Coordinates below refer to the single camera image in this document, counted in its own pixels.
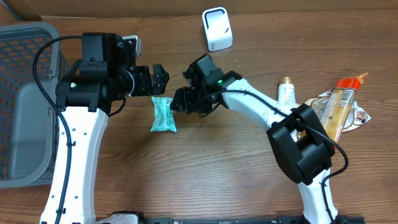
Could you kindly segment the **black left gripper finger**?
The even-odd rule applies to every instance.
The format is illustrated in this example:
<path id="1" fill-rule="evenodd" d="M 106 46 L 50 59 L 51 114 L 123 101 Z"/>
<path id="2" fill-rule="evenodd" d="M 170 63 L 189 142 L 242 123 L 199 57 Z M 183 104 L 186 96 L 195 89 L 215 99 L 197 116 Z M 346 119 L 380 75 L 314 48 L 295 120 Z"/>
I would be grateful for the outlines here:
<path id="1" fill-rule="evenodd" d="M 162 95 L 165 92 L 165 85 L 163 83 L 153 83 L 151 95 Z"/>
<path id="2" fill-rule="evenodd" d="M 153 64 L 152 66 L 153 75 L 152 75 L 152 83 L 153 84 L 167 84 L 170 78 L 169 73 L 163 68 L 161 64 Z"/>

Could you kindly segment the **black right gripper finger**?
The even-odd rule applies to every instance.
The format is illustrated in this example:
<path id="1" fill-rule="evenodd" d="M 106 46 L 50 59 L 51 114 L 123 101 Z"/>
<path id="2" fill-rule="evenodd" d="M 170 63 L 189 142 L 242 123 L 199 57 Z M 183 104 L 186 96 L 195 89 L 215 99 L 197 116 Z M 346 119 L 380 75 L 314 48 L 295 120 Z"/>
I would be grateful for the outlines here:
<path id="1" fill-rule="evenodd" d="M 170 109 L 177 112 L 186 112 L 185 100 L 174 98 L 170 103 Z"/>
<path id="2" fill-rule="evenodd" d="M 174 99 L 175 100 L 185 100 L 187 97 L 187 92 L 188 92 L 187 86 L 177 89 L 174 94 Z"/>

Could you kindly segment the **teal snack packet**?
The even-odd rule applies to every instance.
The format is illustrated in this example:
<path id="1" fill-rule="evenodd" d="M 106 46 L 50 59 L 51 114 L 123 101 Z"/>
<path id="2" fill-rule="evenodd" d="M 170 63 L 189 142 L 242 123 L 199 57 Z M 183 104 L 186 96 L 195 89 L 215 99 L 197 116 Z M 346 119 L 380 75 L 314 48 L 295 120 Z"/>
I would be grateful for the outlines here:
<path id="1" fill-rule="evenodd" d="M 151 132 L 154 131 L 172 131 L 177 132 L 174 120 L 174 111 L 170 109 L 172 98 L 169 97 L 152 97 L 154 105 L 154 122 Z"/>

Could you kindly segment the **white gold-capped cream tube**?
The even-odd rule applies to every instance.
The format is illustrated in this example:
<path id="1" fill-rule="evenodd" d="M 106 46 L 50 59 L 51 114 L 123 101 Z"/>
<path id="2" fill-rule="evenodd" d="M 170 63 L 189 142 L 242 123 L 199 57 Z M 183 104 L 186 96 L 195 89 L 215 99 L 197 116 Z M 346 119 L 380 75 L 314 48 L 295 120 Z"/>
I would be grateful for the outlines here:
<path id="1" fill-rule="evenodd" d="M 291 77 L 283 77 L 279 80 L 277 100 L 283 105 L 296 107 L 295 87 Z"/>

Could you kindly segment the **orange spaghetti pasta packet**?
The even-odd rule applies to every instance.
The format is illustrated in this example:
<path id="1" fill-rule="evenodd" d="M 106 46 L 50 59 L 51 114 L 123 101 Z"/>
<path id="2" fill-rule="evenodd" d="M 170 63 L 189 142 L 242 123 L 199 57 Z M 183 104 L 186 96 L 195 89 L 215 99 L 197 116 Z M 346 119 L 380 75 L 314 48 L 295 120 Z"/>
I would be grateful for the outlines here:
<path id="1" fill-rule="evenodd" d="M 320 117 L 328 137 L 338 142 L 354 103 L 355 93 L 360 89 L 368 72 L 357 77 L 339 79 Z"/>

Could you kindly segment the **beige Pantree snack pouch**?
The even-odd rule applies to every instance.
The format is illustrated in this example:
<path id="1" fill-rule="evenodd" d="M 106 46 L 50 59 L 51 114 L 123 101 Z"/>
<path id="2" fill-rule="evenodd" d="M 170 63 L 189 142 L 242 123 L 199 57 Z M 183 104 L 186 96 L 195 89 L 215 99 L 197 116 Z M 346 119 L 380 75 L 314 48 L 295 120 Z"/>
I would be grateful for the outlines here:
<path id="1" fill-rule="evenodd" d="M 332 91 L 333 89 L 331 88 L 326 92 L 318 95 L 316 98 L 311 98 L 305 102 L 306 105 L 309 105 L 313 108 L 319 119 L 321 118 L 326 104 L 328 103 Z M 370 119 L 370 115 L 368 115 L 368 113 L 363 110 L 362 107 L 358 106 L 357 101 L 354 101 L 346 119 L 343 132 L 357 129 L 360 126 L 366 124 Z"/>

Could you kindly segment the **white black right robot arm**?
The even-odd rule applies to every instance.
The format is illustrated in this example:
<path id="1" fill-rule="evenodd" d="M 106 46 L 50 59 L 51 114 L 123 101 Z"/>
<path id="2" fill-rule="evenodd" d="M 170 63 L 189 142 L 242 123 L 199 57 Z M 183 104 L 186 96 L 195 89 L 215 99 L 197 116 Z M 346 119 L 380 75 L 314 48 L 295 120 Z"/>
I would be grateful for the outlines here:
<path id="1" fill-rule="evenodd" d="M 336 223 L 328 186 L 335 147 L 310 106 L 279 103 L 240 74 L 223 72 L 208 54 L 192 62 L 183 76 L 190 85 L 175 92 L 171 110 L 206 116 L 224 106 L 251 119 L 266 131 L 281 171 L 298 184 L 306 222 Z"/>

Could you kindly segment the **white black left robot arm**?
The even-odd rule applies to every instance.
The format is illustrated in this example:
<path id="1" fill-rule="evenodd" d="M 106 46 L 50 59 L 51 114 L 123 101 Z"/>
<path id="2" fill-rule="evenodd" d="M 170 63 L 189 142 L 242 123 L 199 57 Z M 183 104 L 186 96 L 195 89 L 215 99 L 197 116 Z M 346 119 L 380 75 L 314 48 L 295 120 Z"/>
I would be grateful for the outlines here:
<path id="1" fill-rule="evenodd" d="M 136 65 L 136 35 L 84 33 L 82 58 L 57 83 L 56 99 L 38 88 L 58 117 L 53 180 L 41 223 L 95 223 L 98 154 L 114 101 L 165 92 L 169 74 L 160 64 Z"/>

